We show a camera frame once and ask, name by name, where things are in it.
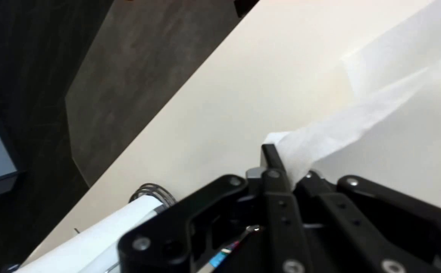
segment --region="screw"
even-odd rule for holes
[[[391,259],[384,259],[380,265],[387,273],[406,273],[406,269],[402,264]]]
[[[239,179],[235,177],[231,178],[231,180],[229,180],[229,183],[231,183],[231,185],[241,185],[241,181],[239,181]]]
[[[355,179],[355,178],[348,178],[347,179],[347,183],[349,183],[352,186],[359,185],[359,181],[357,179]]]
[[[267,175],[268,175],[269,177],[271,177],[271,178],[278,178],[278,177],[280,176],[280,173],[278,173],[278,172],[275,171],[275,170],[271,170],[271,171],[269,171],[269,172],[267,173]]]
[[[133,248],[139,251],[146,250],[150,247],[150,239],[146,237],[138,237],[133,241]]]
[[[305,267],[297,260],[286,260],[283,263],[283,271],[285,273],[304,273]]]

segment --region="silver bolt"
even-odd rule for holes
[[[384,259],[380,265],[387,273],[406,273],[406,269],[402,264],[391,259]]]
[[[352,186],[359,185],[359,181],[357,179],[355,179],[355,178],[348,178],[347,179],[347,183],[349,183]]]
[[[133,241],[133,248],[139,251],[146,250],[150,247],[150,239],[146,237],[138,237]]]
[[[305,267],[297,260],[286,260],[283,263],[283,271],[285,273],[304,273]]]
[[[271,177],[271,178],[278,178],[278,177],[280,176],[280,173],[278,173],[278,172],[275,171],[275,170],[271,170],[271,171],[269,171],[269,172],[267,173],[267,175],[268,175],[269,177]]]
[[[231,180],[229,180],[229,183],[231,183],[231,185],[241,185],[241,182],[239,181],[239,179],[233,177],[231,178]]]

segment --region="white table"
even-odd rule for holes
[[[269,132],[304,126],[352,100],[335,67],[340,57],[430,2],[261,0],[27,262],[123,207],[142,183],[182,199],[222,174],[258,166]]]

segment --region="gray floor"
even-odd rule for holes
[[[73,158],[89,185],[239,21],[231,0],[113,3],[66,97]]]

